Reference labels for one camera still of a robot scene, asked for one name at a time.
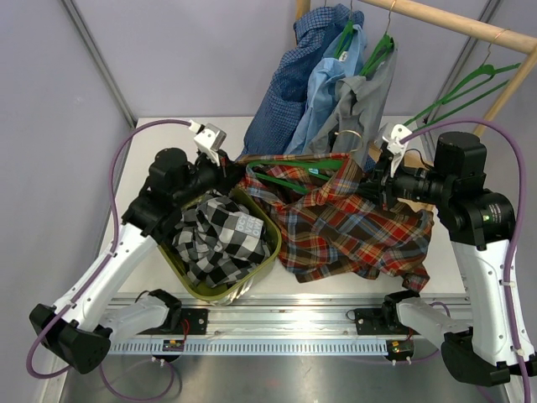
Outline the green hanger of plaid shirt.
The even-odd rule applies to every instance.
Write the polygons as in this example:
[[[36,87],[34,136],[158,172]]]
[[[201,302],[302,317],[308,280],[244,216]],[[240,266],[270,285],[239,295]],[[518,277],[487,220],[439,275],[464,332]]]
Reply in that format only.
[[[335,132],[331,150],[340,147],[343,153],[265,155],[262,159],[241,161],[246,167],[242,184],[246,187],[264,186],[278,191],[305,195],[323,186],[359,151],[368,159],[368,144],[353,130]]]

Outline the red plaid shirt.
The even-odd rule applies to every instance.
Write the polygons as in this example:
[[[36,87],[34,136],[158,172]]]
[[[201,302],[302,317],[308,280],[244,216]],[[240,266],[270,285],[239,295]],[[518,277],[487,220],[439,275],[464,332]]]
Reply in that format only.
[[[246,187],[242,181],[239,187],[278,226],[279,260],[300,283],[345,273],[368,280],[386,274],[420,292],[430,280],[424,262],[433,214],[401,201],[383,210],[357,194],[364,176],[350,158],[330,181],[305,195]]]

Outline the green hanger with metal hook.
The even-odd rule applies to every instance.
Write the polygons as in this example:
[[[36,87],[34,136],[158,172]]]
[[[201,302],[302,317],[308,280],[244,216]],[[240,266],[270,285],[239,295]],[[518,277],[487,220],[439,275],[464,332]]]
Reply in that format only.
[[[458,107],[455,107],[449,112],[440,115],[439,117],[430,118],[431,114],[435,110],[440,109],[441,107],[444,107],[448,104],[451,104],[459,98],[470,94],[471,92],[475,92],[477,89],[481,88],[482,86],[485,86],[490,81],[492,81],[496,76],[509,71],[517,70],[521,66],[520,63],[515,63],[512,65],[506,65],[504,67],[497,68],[494,65],[487,63],[487,60],[491,54],[492,45],[495,44],[496,41],[506,32],[508,32],[508,29],[502,29],[498,34],[495,35],[493,41],[490,42],[488,45],[487,56],[479,67],[477,67],[467,76],[465,76],[458,84],[456,84],[456,86],[450,92],[445,94],[445,96],[441,97],[438,101],[435,101],[426,109],[422,110],[420,113],[407,120],[404,123],[404,126],[409,127],[412,123],[416,123],[418,129],[427,128],[433,124],[439,123],[440,121],[447,119],[455,113],[460,112],[466,107],[469,107],[472,104],[482,100],[484,97],[487,97],[505,87],[508,84],[508,80],[500,82],[496,86],[493,86],[492,88],[459,105]]]

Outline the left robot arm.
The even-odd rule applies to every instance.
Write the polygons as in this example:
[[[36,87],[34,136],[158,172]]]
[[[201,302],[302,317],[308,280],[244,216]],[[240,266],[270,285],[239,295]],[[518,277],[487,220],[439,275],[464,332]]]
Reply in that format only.
[[[29,320],[37,342],[80,374],[93,371],[111,346],[139,333],[181,327],[180,300],[154,290],[140,301],[107,315],[105,310],[133,270],[177,233],[182,208],[216,190],[227,194],[244,167],[220,150],[214,158],[199,153],[190,163],[182,149],[159,151],[138,196],[122,217],[114,217],[113,238],[87,272],[52,306],[38,304]]]

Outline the black white checkered shirt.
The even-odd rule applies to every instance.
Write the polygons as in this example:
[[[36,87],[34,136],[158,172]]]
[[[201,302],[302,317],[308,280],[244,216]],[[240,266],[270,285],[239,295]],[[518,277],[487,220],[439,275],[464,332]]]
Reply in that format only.
[[[217,192],[187,207],[172,245],[193,285],[233,285],[270,255],[262,219]]]

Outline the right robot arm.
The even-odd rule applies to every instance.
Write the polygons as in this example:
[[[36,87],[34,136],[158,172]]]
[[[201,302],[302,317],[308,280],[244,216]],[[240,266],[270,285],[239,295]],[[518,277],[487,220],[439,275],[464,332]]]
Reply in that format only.
[[[472,324],[437,311],[413,291],[385,297],[381,323],[389,332],[416,331],[441,351],[451,376],[466,384],[494,386],[536,375],[536,351],[523,329],[515,268],[505,259],[514,243],[515,214],[506,196],[485,188],[487,150],[472,133],[438,139],[431,169],[403,159],[411,131],[395,125],[383,136],[378,163],[358,193],[384,208],[398,199],[437,210],[465,281]]]

